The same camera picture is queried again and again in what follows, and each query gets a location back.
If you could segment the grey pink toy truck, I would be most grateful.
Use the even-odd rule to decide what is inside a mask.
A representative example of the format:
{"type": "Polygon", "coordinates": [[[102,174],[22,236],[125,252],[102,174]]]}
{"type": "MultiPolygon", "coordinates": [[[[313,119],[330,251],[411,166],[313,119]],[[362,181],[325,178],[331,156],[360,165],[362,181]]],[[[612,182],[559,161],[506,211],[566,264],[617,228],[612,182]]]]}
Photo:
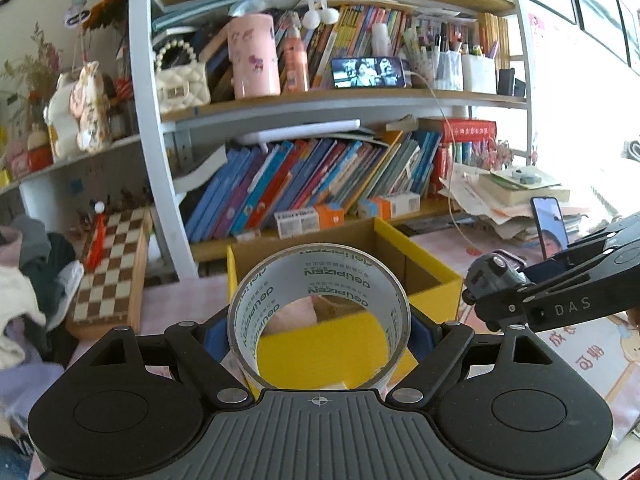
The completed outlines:
{"type": "Polygon", "coordinates": [[[480,298],[527,284],[525,267],[523,259],[503,249],[477,257],[466,272],[462,300],[474,306],[480,298]]]}

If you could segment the pink spray bottle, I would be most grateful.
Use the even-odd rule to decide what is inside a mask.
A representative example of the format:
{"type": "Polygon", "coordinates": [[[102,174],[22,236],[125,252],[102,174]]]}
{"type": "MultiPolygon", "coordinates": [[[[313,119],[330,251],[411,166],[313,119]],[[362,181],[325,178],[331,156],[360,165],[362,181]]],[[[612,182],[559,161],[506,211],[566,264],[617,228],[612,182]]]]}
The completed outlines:
{"type": "Polygon", "coordinates": [[[286,31],[283,58],[286,91],[307,92],[309,90],[307,51],[296,25],[288,26],[286,31]]]}

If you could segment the wooden chess board box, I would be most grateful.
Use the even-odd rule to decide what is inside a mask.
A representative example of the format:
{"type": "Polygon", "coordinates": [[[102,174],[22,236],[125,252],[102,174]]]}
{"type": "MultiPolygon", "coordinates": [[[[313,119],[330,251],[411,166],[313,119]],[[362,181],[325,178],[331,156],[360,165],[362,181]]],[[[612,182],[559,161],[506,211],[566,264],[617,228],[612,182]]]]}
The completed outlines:
{"type": "Polygon", "coordinates": [[[151,214],[141,207],[105,217],[103,260],[94,272],[85,271],[66,316],[66,330],[79,340],[99,339],[119,325],[140,330],[151,214]]]}

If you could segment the row of leaning books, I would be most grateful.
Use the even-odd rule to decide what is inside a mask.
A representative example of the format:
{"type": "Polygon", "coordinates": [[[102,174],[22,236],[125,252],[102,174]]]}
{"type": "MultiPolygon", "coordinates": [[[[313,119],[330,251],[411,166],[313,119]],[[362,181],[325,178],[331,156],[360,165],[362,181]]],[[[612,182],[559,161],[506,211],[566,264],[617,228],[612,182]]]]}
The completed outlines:
{"type": "Polygon", "coordinates": [[[281,136],[221,145],[194,172],[181,214],[191,244],[277,231],[274,214],[337,204],[358,217],[360,200],[413,192],[427,196],[439,141],[424,130],[281,136]]]}

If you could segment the white orange medicine box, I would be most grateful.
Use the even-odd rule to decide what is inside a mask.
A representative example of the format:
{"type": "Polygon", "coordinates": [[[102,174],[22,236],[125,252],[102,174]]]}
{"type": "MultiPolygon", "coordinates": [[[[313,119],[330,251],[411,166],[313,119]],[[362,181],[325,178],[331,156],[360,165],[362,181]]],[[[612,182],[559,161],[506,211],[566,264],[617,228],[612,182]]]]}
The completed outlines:
{"type": "Polygon", "coordinates": [[[345,211],[337,204],[280,211],[274,214],[280,240],[341,226],[345,211]]]}

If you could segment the white tape roll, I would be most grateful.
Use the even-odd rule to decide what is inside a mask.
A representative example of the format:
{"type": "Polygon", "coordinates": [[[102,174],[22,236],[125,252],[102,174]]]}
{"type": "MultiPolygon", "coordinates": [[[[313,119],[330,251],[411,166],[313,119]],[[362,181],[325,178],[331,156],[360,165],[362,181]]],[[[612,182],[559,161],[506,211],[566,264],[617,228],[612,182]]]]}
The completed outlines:
{"type": "Polygon", "coordinates": [[[333,243],[280,250],[239,282],[228,311],[230,358],[254,391],[384,391],[408,351],[408,297],[392,271],[360,249],[333,243]],[[314,298],[318,322],[265,336],[270,318],[314,298]]]}

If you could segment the pink cylindrical tumbler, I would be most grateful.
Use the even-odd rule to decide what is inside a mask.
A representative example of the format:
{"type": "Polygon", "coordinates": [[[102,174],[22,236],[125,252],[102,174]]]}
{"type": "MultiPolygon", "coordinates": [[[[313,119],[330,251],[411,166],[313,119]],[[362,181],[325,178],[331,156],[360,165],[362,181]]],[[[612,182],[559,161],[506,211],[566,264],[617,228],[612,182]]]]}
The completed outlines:
{"type": "Polygon", "coordinates": [[[280,94],[277,46],[270,14],[232,18],[228,24],[228,51],[235,99],[280,94]]]}

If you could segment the stack of papers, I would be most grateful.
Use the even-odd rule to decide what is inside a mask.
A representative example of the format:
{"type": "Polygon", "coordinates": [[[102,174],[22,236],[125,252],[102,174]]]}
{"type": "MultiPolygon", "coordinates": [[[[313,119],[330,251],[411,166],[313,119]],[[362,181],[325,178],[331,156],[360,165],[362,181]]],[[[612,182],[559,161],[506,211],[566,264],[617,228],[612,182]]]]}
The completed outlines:
{"type": "Polygon", "coordinates": [[[454,163],[446,177],[440,177],[439,194],[448,196],[469,216],[477,217],[503,240],[532,240],[536,222],[533,198],[555,198],[568,232],[575,231],[582,218],[593,211],[584,193],[573,193],[535,167],[488,171],[454,163]]]}

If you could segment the red book box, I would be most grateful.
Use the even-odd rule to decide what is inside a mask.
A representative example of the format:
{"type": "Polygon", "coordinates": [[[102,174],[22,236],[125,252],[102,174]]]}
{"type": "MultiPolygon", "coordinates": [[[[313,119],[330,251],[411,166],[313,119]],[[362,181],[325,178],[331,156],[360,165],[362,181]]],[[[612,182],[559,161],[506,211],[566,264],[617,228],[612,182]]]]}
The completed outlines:
{"type": "Polygon", "coordinates": [[[474,165],[484,152],[497,147],[497,125],[485,119],[470,118],[420,118],[419,126],[428,133],[436,133],[439,141],[432,157],[428,195],[435,195],[441,188],[440,179],[446,177],[449,168],[461,150],[462,164],[474,165]]]}

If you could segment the pink plush pig toy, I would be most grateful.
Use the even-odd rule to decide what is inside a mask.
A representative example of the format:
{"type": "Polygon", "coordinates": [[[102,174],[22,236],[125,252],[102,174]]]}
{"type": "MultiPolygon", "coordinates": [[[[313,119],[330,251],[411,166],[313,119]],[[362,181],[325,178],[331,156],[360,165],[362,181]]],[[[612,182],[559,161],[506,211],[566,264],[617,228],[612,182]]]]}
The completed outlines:
{"type": "Polygon", "coordinates": [[[314,298],[307,296],[292,301],[281,308],[270,318],[262,333],[265,336],[287,333],[313,326],[317,322],[314,298]]]}

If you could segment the phone on shelf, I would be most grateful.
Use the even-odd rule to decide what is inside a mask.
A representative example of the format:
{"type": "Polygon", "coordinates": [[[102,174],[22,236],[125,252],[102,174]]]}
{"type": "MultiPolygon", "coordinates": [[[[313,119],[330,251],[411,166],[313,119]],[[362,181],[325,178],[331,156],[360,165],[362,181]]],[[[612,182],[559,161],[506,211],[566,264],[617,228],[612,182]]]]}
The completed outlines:
{"type": "Polygon", "coordinates": [[[346,88],[405,88],[404,66],[399,58],[334,58],[331,61],[333,85],[346,88]]]}

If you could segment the white cat figurine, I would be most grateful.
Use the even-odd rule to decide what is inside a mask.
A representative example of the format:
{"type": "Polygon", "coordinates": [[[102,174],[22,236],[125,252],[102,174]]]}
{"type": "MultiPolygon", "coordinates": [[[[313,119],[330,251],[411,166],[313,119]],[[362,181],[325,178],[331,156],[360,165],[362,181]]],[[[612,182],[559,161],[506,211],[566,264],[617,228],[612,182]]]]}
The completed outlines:
{"type": "Polygon", "coordinates": [[[88,62],[77,74],[58,76],[55,92],[44,109],[55,162],[104,151],[113,142],[110,107],[100,64],[88,62]]]}

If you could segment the white pen holder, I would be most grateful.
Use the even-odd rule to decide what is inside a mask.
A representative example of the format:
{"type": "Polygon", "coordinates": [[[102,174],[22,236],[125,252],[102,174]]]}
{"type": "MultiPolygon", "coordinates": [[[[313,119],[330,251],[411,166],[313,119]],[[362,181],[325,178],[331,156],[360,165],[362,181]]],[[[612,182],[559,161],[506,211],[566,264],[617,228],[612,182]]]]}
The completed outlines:
{"type": "Polygon", "coordinates": [[[483,55],[462,54],[463,90],[465,92],[496,94],[496,63],[483,55]]]}

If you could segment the pile of clothes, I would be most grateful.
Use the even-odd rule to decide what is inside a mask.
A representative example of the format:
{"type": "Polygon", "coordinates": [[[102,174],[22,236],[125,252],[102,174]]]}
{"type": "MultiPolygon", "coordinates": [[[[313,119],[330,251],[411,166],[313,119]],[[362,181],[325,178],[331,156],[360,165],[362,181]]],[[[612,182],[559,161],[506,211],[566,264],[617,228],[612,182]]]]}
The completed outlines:
{"type": "Polygon", "coordinates": [[[1,228],[1,409],[25,420],[78,340],[63,326],[84,274],[72,244],[19,216],[1,228]]]}

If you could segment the yellow cardboard box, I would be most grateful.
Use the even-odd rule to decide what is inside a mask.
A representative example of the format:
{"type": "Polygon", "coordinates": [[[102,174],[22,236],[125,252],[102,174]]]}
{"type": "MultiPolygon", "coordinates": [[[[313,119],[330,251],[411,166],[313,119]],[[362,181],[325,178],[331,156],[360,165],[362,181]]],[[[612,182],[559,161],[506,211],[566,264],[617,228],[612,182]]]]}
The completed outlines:
{"type": "MultiPolygon", "coordinates": [[[[396,276],[408,297],[410,310],[421,311],[435,323],[456,318],[461,276],[394,226],[378,219],[356,221],[285,240],[266,237],[232,245],[228,251],[230,301],[239,282],[256,264],[280,250],[311,243],[333,243],[366,252],[396,276]]],[[[415,366],[416,359],[408,350],[390,384],[398,382],[415,366]]]]}

